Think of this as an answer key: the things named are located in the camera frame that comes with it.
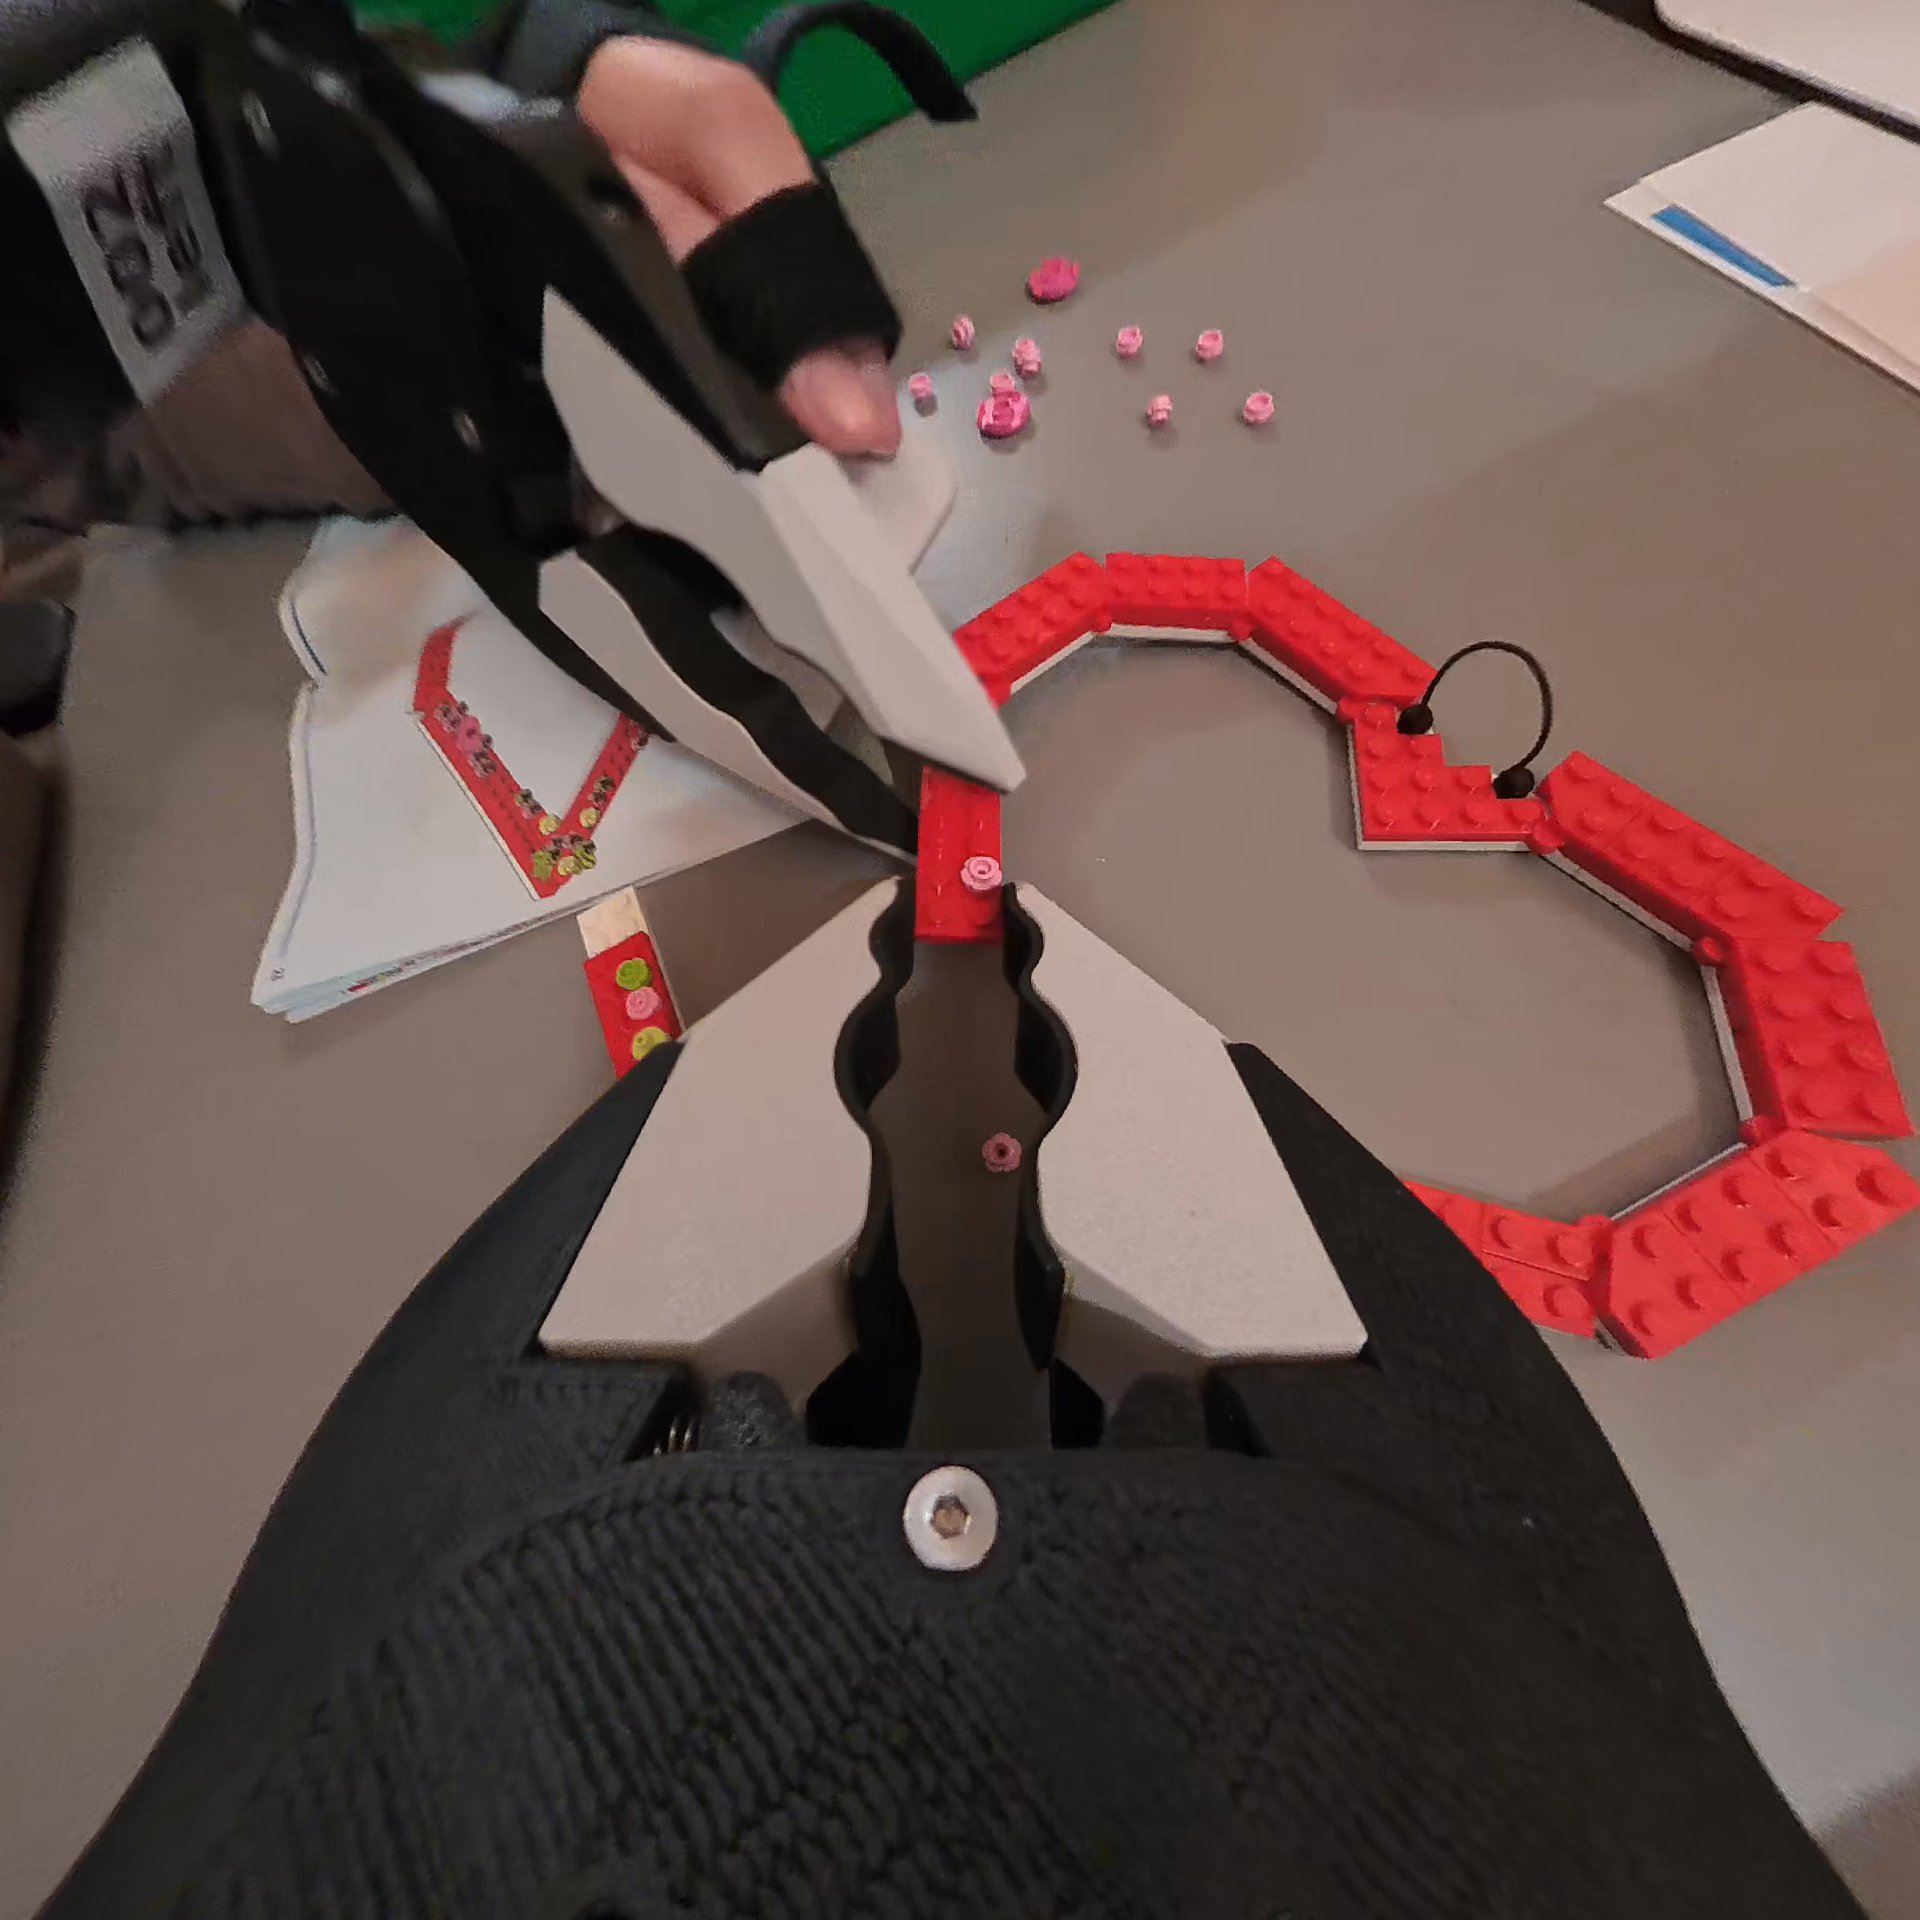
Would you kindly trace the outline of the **person's left hand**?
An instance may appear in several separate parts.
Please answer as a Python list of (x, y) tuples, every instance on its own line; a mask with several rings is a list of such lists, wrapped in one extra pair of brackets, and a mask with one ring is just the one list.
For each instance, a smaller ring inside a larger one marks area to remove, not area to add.
[[(676, 263), (758, 200), (814, 184), (774, 93), (720, 55), (608, 38), (582, 71), (577, 104)], [(901, 447), (899, 393), (877, 343), (848, 337), (810, 352), (777, 393), (832, 454), (892, 459)]]

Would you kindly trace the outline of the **green baseplate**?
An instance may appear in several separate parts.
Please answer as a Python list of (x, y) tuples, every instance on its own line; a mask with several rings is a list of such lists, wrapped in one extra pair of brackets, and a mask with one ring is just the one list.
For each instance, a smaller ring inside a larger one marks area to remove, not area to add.
[[(480, 56), (513, 32), (522, 3), (358, 2), (353, 10), (419, 50), (436, 46)], [(736, 55), (777, 3), (661, 2), (634, 3), (634, 10)], [(955, 78), (974, 81), (1099, 10), (1099, 2), (899, 2), (896, 10), (929, 35)], [(912, 113), (906, 86), (842, 26), (810, 32), (789, 55), (777, 90), (806, 151), (824, 160)]]

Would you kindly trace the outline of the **group of pink lego studs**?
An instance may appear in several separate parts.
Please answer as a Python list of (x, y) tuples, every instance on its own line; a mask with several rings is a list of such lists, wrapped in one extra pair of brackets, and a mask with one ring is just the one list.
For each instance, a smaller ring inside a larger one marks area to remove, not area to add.
[[(949, 321), (949, 329), (946, 329), (946, 339), (949, 339), (949, 350), (952, 350), (952, 360), (958, 367), (962, 363), (970, 366), (970, 363), (977, 360), (977, 353), (981, 350), (981, 325), (974, 320), (974, 315), (970, 311), (965, 311), (965, 309), (955, 311), (952, 315), (952, 321)], [(1117, 366), (1144, 363), (1146, 344), (1148, 344), (1148, 337), (1146, 337), (1146, 330), (1144, 330), (1140, 325), (1123, 325), (1123, 327), (1116, 329), (1116, 334), (1110, 337), (1110, 359)], [(1226, 344), (1228, 343), (1226, 343), (1222, 329), (1205, 327), (1192, 337), (1192, 347), (1189, 347), (1187, 355), (1196, 367), (1213, 367), (1222, 360)], [(1001, 355), (1001, 363), (994, 363), (988, 369), (988, 385), (982, 389), (982, 393), (977, 397), (977, 405), (974, 405), (974, 425), (977, 425), (977, 406), (985, 397), (988, 390), (994, 390), (994, 389), (1018, 390), (1018, 393), (1025, 393), (1029, 397), (1029, 405), (1030, 405), (1030, 421), (1029, 421), (1027, 430), (1022, 432), (1022, 434), (1027, 434), (1029, 427), (1033, 425), (1033, 417), (1035, 417), (1035, 394), (1040, 393), (1040, 385), (1044, 383), (1044, 375), (1046, 375), (1046, 359), (1044, 359), (1044, 350), (1040, 347), (1040, 343), (1029, 334), (1016, 336), (1009, 343), (1005, 353)], [(942, 389), (942, 376), (936, 371), (936, 367), (916, 367), (916, 369), (908, 371), (908, 376), (904, 382), (904, 406), (906, 406), (908, 413), (918, 415), (918, 417), (932, 417), (942, 411), (945, 389)], [(1140, 402), (1138, 417), (1140, 417), (1140, 425), (1148, 432), (1165, 434), (1172, 427), (1174, 411), (1178, 411), (1178, 406), (1174, 406), (1174, 397), (1170, 393), (1153, 390)], [(1235, 415), (1248, 430), (1267, 432), (1267, 427), (1272, 427), (1281, 415), (1278, 394), (1273, 390), (1267, 390), (1267, 389), (1248, 390), (1240, 400), (1240, 406), (1236, 406)]]

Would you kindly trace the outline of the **person's left forearm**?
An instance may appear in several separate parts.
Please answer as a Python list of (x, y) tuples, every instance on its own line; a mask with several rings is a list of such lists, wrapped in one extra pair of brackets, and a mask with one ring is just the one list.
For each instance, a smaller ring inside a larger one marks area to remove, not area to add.
[(722, 38), (709, 21), (684, 21), (661, 3), (506, 3), (486, 71), (529, 98), (589, 104), (628, 95), (645, 107), (761, 95), (789, 42), (824, 21), (834, 22), (832, 3), (787, 3)]

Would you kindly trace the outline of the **lego instruction booklet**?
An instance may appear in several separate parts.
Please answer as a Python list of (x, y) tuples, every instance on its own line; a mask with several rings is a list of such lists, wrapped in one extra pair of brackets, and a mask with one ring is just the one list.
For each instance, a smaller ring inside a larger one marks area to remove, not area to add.
[(278, 622), (307, 681), (260, 1013), (315, 1017), (803, 817), (573, 682), (404, 519), (324, 519)]

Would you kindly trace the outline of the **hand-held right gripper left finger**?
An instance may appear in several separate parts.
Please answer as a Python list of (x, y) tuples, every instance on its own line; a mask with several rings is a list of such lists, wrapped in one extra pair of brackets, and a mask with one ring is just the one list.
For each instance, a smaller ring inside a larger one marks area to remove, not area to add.
[(821, 1445), (906, 1442), (921, 1331), (874, 1102), (912, 966), (912, 881), (883, 879), (668, 1049), (544, 1353), (676, 1365), (707, 1393), (766, 1376)]

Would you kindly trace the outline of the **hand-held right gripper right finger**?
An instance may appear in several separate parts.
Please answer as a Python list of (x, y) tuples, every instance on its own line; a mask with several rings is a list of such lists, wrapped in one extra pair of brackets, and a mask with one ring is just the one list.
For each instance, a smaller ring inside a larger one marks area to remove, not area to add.
[(1352, 1359), (1357, 1310), (1235, 1047), (1037, 886), (1001, 893), (1019, 1169), (1016, 1306), (1050, 1440), (1088, 1448), (1146, 1378)]

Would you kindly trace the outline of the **red lego strip with flowers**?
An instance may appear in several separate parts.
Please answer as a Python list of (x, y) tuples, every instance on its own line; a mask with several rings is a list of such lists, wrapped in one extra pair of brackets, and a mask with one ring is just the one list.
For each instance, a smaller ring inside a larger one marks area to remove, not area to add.
[(579, 914), (582, 971), (616, 1077), (653, 1049), (684, 1038), (684, 1019), (662, 955), (645, 919), (640, 888), (627, 883)]

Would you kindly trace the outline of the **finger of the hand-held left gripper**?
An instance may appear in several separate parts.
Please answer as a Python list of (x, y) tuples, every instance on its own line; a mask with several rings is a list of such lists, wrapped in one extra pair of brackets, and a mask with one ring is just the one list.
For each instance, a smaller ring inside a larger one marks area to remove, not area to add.
[(803, 441), (736, 466), (557, 290), (544, 291), (542, 371), (617, 533), (712, 565), (877, 737), (1001, 794), (1019, 786), (992, 696), (837, 457)]
[(916, 810), (734, 641), (718, 617), (746, 605), (689, 543), (619, 525), (547, 559), (537, 592), (653, 730), (865, 846), (916, 854)]

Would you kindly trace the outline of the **red lego plate strip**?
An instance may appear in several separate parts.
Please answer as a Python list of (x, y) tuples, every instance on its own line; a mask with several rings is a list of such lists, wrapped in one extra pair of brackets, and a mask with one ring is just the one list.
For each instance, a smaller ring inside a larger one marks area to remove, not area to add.
[(1001, 793), (923, 765), (916, 942), (998, 943), (1001, 886)]

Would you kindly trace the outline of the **red lego heart frame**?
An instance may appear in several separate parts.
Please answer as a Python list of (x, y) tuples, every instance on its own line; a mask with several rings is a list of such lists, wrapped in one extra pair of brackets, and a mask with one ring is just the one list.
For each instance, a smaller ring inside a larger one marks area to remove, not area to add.
[(1539, 1327), (1661, 1358), (1915, 1213), (1885, 1141), (1915, 1136), (1835, 901), (1573, 751), (1453, 763), (1445, 665), (1282, 559), (1073, 553), (965, 622), (994, 704), (1093, 640), (1232, 643), (1345, 730), (1361, 851), (1525, 854), (1690, 952), (1739, 1145), (1619, 1215), (1554, 1219), (1410, 1184)]

